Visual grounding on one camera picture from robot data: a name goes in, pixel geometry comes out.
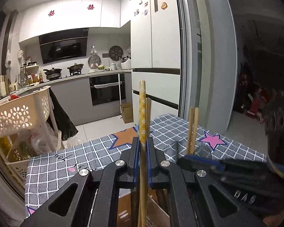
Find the yellow patterned chopstick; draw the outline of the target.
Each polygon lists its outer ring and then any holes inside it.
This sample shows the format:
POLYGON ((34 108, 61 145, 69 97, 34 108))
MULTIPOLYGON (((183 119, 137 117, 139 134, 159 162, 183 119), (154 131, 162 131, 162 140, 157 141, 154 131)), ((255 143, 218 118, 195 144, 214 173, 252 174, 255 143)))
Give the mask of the yellow patterned chopstick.
POLYGON ((139 141, 140 141, 140 221, 147 219, 147 165, 146 165, 146 82, 139 82, 139 141))

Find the plain wooden chopstick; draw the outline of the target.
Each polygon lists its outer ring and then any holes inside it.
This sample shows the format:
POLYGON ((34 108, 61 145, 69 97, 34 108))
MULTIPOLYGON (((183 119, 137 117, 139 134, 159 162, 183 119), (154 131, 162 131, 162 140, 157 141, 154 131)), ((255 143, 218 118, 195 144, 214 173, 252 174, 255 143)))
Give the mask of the plain wooden chopstick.
POLYGON ((146 138, 150 136, 151 99, 146 98, 146 138))
POLYGON ((192 139, 192 132, 193 132, 193 122, 194 122, 194 108, 190 107, 186 154, 190 153, 190 146, 191 146, 191 139, 192 139))
POLYGON ((189 152, 190 154, 193 154, 195 151, 195 144, 196 144, 196 133, 197 133, 197 126, 198 126, 199 108, 198 107, 191 108, 191 111, 192 111, 193 120, 192 120, 192 125, 191 125, 192 131, 190 135, 191 142, 190 142, 189 152))

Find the blue translucent plastic spoon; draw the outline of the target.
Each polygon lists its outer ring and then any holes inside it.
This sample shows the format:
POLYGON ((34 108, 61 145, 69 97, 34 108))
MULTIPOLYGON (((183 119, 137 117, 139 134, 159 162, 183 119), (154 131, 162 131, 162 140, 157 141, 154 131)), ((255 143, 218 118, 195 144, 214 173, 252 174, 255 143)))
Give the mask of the blue translucent plastic spoon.
POLYGON ((211 150, 207 145, 200 145, 193 153, 193 155, 211 160, 211 150))

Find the beige utensil holder caddy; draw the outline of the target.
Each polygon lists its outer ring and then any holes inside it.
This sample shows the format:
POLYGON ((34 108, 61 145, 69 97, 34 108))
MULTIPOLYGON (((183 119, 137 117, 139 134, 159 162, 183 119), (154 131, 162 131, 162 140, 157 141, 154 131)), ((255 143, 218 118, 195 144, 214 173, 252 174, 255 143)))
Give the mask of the beige utensil holder caddy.
POLYGON ((170 217, 159 205, 158 191, 148 190, 148 196, 141 203, 135 192, 127 193, 118 199, 117 226, 170 226, 170 217))

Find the grey checkered tablecloth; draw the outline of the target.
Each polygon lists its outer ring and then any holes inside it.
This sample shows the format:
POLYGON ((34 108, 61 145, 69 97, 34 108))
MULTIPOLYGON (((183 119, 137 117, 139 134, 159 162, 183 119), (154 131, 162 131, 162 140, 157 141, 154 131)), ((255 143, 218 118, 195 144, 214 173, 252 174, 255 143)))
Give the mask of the grey checkered tablecloth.
MULTIPOLYGON (((161 115, 151 121, 150 131, 154 146, 165 153, 166 159, 175 161, 175 141, 179 142, 180 156, 184 156, 187 121, 173 114, 161 115)), ((130 149, 132 142, 129 140, 118 145, 118 140, 117 135, 110 134, 71 148, 30 158, 25 182, 26 216, 31 216, 80 169, 101 170, 120 159, 122 151, 130 149)), ((266 155, 202 127, 198 127, 196 135, 196 146, 200 145, 210 148, 214 160, 235 158, 266 161, 266 155), (211 148, 210 143, 204 141, 205 138, 216 138, 218 143, 211 148)))

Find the black bag hanging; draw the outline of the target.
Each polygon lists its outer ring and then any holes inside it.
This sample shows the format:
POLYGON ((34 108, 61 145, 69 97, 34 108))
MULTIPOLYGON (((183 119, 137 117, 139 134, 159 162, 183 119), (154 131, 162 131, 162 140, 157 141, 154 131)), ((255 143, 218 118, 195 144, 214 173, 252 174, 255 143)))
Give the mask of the black bag hanging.
POLYGON ((62 141, 66 141, 68 140, 68 138, 75 136, 78 133, 78 130, 70 120, 68 114, 61 107, 57 97, 55 96, 51 88, 49 89, 49 93, 53 104, 52 107, 57 128, 61 131, 62 141))

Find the cream flower-cutout storage cart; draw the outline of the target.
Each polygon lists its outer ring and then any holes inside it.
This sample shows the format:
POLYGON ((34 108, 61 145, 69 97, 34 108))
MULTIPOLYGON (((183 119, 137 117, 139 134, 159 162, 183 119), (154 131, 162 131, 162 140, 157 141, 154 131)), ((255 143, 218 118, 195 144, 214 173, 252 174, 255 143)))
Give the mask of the cream flower-cutout storage cart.
POLYGON ((25 184, 31 156, 28 151, 19 155, 19 134, 29 131, 36 131, 50 152, 65 147, 53 112, 50 86, 15 100, 0 101, 0 155, 21 185, 25 184))

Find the cardboard box on floor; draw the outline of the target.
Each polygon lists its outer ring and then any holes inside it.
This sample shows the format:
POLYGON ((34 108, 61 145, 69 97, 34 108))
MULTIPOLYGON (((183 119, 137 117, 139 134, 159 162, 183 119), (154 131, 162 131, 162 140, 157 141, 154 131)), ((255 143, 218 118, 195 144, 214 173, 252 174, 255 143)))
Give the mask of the cardboard box on floor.
POLYGON ((122 119, 125 124, 133 122, 133 107, 131 103, 121 104, 122 119))

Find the black built-in oven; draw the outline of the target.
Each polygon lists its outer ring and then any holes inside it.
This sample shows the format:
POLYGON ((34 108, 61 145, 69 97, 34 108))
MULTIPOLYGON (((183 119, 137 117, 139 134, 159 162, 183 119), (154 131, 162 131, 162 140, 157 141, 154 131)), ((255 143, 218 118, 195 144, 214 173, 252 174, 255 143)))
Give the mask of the black built-in oven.
POLYGON ((126 99, 124 74, 90 77, 89 82, 93 106, 126 99))

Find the black wok on stove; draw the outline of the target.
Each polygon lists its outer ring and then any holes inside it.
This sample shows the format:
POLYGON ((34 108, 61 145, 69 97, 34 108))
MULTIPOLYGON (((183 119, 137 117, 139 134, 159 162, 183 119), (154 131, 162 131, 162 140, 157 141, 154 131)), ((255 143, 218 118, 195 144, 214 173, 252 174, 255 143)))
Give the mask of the black wok on stove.
POLYGON ((47 80, 56 80, 61 78, 62 69, 52 68, 52 69, 43 69, 47 80))

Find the black pot on stove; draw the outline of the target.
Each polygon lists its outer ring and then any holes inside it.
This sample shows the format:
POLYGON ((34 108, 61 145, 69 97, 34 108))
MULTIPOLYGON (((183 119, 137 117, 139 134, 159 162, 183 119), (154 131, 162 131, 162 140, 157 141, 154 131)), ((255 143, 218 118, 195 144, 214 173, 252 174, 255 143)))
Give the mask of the black pot on stove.
POLYGON ((81 75, 81 71, 83 67, 84 67, 84 64, 75 63, 74 65, 67 67, 67 69, 69 70, 69 73, 71 76, 75 76, 75 75, 81 75))

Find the black range hood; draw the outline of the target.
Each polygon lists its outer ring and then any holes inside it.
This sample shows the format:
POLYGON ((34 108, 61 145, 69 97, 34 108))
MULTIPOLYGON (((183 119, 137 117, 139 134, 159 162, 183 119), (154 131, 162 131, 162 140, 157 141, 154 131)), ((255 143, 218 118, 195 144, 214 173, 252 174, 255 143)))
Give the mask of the black range hood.
POLYGON ((39 36, 44 64, 86 56, 88 28, 70 29, 39 36))

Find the white refrigerator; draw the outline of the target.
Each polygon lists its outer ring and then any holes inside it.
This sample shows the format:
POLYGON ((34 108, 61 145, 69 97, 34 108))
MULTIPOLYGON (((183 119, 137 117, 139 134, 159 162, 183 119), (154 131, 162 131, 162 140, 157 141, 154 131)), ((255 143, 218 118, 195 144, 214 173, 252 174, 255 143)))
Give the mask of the white refrigerator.
POLYGON ((177 0, 130 0, 132 101, 139 119, 139 82, 146 82, 151 118, 178 114, 180 28, 177 0))

